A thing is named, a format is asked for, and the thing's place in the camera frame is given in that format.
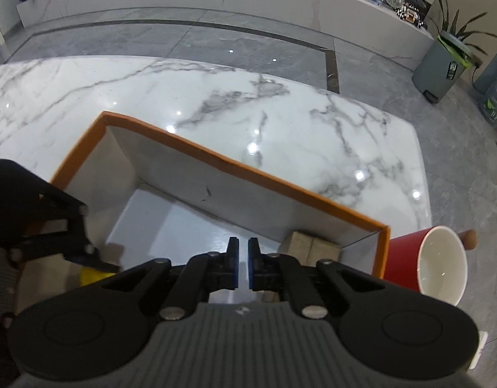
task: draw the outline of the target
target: trash can label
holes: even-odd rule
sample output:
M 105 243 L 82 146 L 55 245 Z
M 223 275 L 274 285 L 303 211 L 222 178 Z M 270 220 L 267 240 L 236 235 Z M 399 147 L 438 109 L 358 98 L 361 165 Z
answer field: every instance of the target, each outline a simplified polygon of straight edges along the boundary
M 457 72 L 457 63 L 455 61 L 452 61 L 449 63 L 446 79 L 453 80 L 455 78 L 456 72 Z

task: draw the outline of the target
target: wooden handle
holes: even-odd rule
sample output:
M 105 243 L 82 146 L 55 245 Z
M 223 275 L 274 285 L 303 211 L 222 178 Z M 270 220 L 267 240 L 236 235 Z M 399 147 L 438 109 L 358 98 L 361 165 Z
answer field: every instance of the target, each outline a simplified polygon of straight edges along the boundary
M 459 238 L 462 241 L 462 245 L 464 245 L 464 249 L 467 251 L 475 249 L 478 245 L 477 232 L 474 229 L 459 233 Z

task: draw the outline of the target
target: gray trash can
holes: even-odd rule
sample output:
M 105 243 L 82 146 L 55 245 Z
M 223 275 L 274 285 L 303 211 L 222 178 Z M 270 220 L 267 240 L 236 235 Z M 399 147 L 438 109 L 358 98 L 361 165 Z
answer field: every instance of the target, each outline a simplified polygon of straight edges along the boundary
M 437 103 L 470 67 L 470 58 L 464 43 L 442 31 L 414 71 L 413 84 L 430 103 Z

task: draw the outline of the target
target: box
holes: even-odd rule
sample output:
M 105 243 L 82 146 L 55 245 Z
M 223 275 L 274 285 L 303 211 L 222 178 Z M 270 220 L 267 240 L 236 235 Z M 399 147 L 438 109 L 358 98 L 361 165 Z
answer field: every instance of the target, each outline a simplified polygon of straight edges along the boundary
M 196 254 L 224 252 L 229 237 L 238 237 L 240 287 L 213 293 L 213 302 L 257 300 L 248 289 L 251 237 L 270 253 L 300 231 L 340 245 L 340 262 L 384 274 L 386 225 L 128 116 L 103 112 L 52 183 L 88 205 L 87 236 L 103 260 L 125 269 L 161 257 L 185 264 Z M 79 270 L 67 264 L 60 258 L 29 262 L 19 309 L 72 288 L 68 282 L 77 281 Z M 53 269 L 58 280 L 45 293 L 46 284 L 32 280 Z

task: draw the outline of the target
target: red mug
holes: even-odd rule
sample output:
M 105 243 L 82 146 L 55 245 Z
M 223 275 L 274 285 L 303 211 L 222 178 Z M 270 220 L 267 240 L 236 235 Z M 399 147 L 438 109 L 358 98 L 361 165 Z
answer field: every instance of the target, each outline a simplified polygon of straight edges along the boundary
M 457 305 L 468 279 L 464 246 L 446 226 L 394 238 L 389 244 L 384 279 Z

